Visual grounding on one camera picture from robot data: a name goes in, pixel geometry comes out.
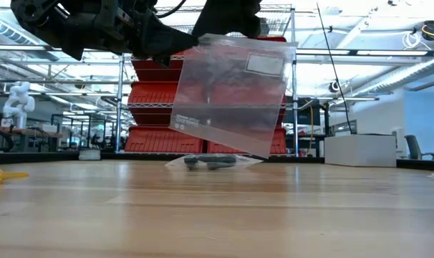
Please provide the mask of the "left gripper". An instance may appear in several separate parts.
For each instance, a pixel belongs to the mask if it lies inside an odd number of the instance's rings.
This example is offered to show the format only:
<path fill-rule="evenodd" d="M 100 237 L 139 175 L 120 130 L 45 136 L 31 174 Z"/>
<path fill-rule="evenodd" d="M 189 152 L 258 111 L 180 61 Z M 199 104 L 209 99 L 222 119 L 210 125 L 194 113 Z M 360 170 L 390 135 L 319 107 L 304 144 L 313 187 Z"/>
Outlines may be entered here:
<path fill-rule="evenodd" d="M 145 13 L 140 0 L 69 0 L 59 6 L 66 11 L 60 47 L 69 56 L 81 59 L 84 49 L 141 54 L 162 67 L 169 67 L 171 56 L 198 45 L 198 38 L 163 24 L 154 14 Z M 182 42 L 157 44 L 143 52 L 142 40 Z"/>

